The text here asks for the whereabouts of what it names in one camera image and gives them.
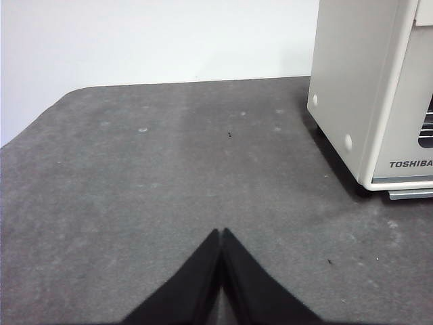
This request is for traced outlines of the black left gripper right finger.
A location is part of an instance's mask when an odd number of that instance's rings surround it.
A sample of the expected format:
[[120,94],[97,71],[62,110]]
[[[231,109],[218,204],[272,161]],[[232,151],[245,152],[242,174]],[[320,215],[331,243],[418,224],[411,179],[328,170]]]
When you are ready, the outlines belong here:
[[223,286],[240,324],[320,324],[321,318],[270,276],[227,228]]

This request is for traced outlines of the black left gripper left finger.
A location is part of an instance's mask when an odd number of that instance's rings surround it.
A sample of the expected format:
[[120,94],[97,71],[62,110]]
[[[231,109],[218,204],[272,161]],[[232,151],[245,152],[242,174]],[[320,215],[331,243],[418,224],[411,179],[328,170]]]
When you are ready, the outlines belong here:
[[221,244],[214,229],[179,270],[122,324],[205,324],[219,291]]

